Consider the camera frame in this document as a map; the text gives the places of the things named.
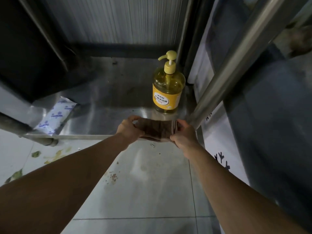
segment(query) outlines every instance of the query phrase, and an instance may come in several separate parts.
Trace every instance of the person's left hand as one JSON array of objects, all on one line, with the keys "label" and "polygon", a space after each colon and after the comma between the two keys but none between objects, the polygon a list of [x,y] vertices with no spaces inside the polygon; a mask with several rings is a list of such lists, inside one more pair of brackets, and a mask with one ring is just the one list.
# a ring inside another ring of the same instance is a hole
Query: person's left hand
[{"label": "person's left hand", "polygon": [[123,120],[117,128],[116,134],[121,134],[125,138],[128,145],[135,142],[139,137],[144,136],[145,134],[144,131],[135,128],[135,125],[132,123],[139,118],[141,117],[132,115],[127,119]]}]

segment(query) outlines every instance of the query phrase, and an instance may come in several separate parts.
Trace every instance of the yellow bottle cap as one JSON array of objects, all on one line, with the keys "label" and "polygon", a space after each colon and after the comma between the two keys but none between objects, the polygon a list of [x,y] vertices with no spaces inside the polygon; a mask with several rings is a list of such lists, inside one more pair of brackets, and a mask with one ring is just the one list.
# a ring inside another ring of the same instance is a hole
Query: yellow bottle cap
[{"label": "yellow bottle cap", "polygon": [[177,53],[173,50],[167,51],[166,55],[161,56],[160,58],[158,58],[158,60],[160,61],[164,58],[167,58],[169,60],[165,63],[164,71],[167,74],[173,74],[176,69],[176,63],[174,62],[174,60],[177,58]]}]

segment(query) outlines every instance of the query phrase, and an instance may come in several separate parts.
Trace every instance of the tile floor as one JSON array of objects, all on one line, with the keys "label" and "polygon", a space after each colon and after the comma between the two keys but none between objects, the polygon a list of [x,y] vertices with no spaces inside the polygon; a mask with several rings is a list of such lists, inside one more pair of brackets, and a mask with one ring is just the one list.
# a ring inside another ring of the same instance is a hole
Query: tile floor
[{"label": "tile floor", "polygon": [[[62,140],[46,147],[0,130],[0,184],[21,169],[25,175],[97,142]],[[111,174],[118,179],[113,181]],[[219,234],[221,230],[181,151],[171,143],[142,140],[119,154],[62,233]]]}]

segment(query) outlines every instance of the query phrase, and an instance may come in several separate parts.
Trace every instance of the yellow-green liquid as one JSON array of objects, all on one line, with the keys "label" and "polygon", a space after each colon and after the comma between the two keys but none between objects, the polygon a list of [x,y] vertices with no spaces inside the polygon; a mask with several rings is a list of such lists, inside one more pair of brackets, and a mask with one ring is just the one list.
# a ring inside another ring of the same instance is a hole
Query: yellow-green liquid
[{"label": "yellow-green liquid", "polygon": [[[156,89],[165,94],[179,94],[185,86],[185,77],[179,72],[175,71],[173,74],[167,74],[163,68],[157,68],[153,74],[153,84]],[[154,104],[155,109],[163,114],[175,113],[177,107],[172,110],[166,110]]]}]

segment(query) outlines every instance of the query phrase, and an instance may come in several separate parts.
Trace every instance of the white packet with blue print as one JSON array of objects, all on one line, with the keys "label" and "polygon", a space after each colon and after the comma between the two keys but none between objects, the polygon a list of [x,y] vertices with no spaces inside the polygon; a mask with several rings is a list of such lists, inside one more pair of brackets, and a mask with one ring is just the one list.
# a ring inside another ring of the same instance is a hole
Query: white packet with blue print
[{"label": "white packet with blue print", "polygon": [[52,136],[76,105],[73,101],[61,96],[54,107],[34,129]]}]

